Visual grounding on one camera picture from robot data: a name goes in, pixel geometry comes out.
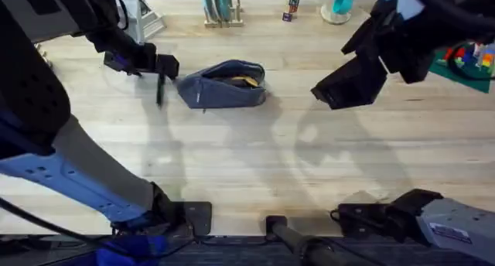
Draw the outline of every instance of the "wooden table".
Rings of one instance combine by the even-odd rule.
[[[246,26],[205,29],[200,0],[150,0],[166,14],[152,41],[186,75],[237,58],[262,64],[271,96],[260,107],[190,110],[171,84],[155,106],[155,78],[138,80],[102,65],[85,39],[45,43],[80,123],[119,162],[157,182],[174,200],[213,203],[212,234],[261,234],[285,214],[305,233],[338,234],[328,210],[343,202],[387,202],[431,189],[495,210],[495,97],[430,74],[407,85],[390,76],[374,105],[331,111],[309,90],[350,56],[341,46],[374,0],[331,26],[325,0],[301,0],[283,22],[286,0],[242,0]],[[7,200],[85,234],[106,234],[98,212],[22,179],[0,177]],[[0,233],[45,233],[0,211]]]

